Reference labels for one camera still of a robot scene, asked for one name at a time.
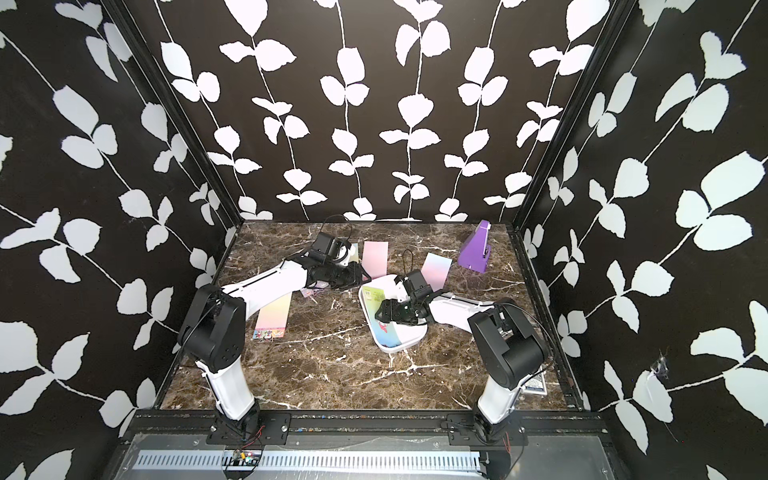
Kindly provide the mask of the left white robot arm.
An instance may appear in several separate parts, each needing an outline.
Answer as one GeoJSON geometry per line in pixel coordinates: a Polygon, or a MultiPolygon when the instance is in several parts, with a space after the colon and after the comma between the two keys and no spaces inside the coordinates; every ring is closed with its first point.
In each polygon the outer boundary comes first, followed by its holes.
{"type": "Polygon", "coordinates": [[[263,307],[304,288],[324,282],[348,290],[371,281],[355,261],[321,261],[293,255],[277,266],[244,281],[196,291],[177,343],[203,371],[225,418],[240,421],[256,405],[242,369],[246,321],[263,307]]]}

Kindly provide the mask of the green blue sticker sheet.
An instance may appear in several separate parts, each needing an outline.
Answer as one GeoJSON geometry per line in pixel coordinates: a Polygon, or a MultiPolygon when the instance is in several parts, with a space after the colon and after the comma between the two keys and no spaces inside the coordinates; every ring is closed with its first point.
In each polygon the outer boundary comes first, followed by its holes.
{"type": "Polygon", "coordinates": [[[363,313],[375,344],[385,353],[394,353],[402,342],[391,322],[391,302],[380,288],[363,286],[359,292],[363,313]]]}

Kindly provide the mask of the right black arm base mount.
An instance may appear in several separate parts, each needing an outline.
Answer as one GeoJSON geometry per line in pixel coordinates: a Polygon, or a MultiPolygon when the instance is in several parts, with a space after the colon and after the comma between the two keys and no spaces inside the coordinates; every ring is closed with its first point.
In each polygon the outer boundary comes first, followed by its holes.
{"type": "Polygon", "coordinates": [[[528,444],[527,434],[520,416],[513,412],[497,424],[492,424],[480,413],[452,413],[440,422],[452,446],[478,449],[506,449],[528,444]]]}

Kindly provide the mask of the rainbow gradient sticker sheet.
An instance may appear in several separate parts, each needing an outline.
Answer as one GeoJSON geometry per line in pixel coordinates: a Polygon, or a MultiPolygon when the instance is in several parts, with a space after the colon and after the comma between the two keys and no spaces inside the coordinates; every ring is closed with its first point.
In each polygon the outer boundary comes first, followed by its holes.
{"type": "Polygon", "coordinates": [[[259,310],[252,338],[279,339],[285,335],[292,294],[288,293],[259,310]]]}

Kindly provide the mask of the pink-blue gradient sticker sheet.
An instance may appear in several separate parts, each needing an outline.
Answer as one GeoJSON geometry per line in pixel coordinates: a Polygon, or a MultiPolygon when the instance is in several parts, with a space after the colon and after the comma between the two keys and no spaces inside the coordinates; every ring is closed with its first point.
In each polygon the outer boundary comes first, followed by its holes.
{"type": "Polygon", "coordinates": [[[452,260],[447,257],[428,253],[421,267],[421,273],[433,291],[444,288],[452,260]]]}

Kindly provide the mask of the white plastic storage box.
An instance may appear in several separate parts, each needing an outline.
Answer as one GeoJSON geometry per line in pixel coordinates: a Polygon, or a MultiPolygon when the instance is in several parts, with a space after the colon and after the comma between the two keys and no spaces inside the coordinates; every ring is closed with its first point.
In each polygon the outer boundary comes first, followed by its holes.
{"type": "Polygon", "coordinates": [[[384,353],[396,353],[418,344],[427,333],[426,325],[410,326],[377,320],[375,314],[386,299],[397,299],[394,275],[375,279],[362,286],[358,298],[374,343],[384,353]]]}

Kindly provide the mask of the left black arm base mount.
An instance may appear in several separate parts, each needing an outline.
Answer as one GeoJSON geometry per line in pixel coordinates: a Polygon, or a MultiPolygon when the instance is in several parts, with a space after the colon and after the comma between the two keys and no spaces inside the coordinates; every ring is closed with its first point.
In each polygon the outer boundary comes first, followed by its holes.
{"type": "Polygon", "coordinates": [[[206,443],[232,448],[284,445],[290,422],[291,414],[279,411],[248,413],[241,420],[217,412],[206,443]]]}

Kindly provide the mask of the purple sticker sheet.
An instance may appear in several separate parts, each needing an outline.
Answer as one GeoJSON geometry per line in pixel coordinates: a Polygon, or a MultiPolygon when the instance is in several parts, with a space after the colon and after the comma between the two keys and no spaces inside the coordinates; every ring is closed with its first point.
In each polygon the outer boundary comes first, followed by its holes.
{"type": "Polygon", "coordinates": [[[320,292],[323,292],[325,290],[329,289],[329,285],[326,282],[317,282],[314,285],[311,285],[309,287],[302,288],[300,290],[300,293],[304,298],[310,298],[320,292]]]}

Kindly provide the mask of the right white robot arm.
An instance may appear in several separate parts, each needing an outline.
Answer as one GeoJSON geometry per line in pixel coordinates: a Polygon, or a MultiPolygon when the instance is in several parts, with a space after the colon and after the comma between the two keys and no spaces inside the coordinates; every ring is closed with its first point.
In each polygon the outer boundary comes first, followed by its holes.
{"type": "Polygon", "coordinates": [[[546,370],[550,355],[529,316],[511,299],[486,302],[447,291],[412,291],[383,299],[373,308],[373,318],[409,327],[437,323],[471,333],[488,374],[476,410],[490,426],[513,412],[520,391],[546,370]]]}

